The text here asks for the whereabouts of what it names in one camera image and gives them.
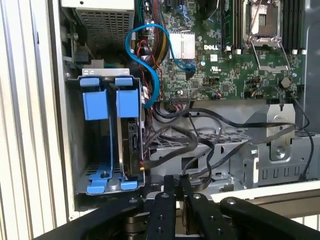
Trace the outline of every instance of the black mounting arm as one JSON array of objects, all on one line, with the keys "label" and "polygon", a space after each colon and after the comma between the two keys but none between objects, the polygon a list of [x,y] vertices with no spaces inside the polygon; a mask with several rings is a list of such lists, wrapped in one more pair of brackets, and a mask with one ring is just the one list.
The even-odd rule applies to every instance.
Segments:
[{"label": "black mounting arm", "polygon": [[[180,201],[186,235],[176,234]],[[285,240],[320,239],[320,232],[236,197],[220,204],[192,191],[189,176],[164,177],[155,198],[119,198],[36,240]]]}]

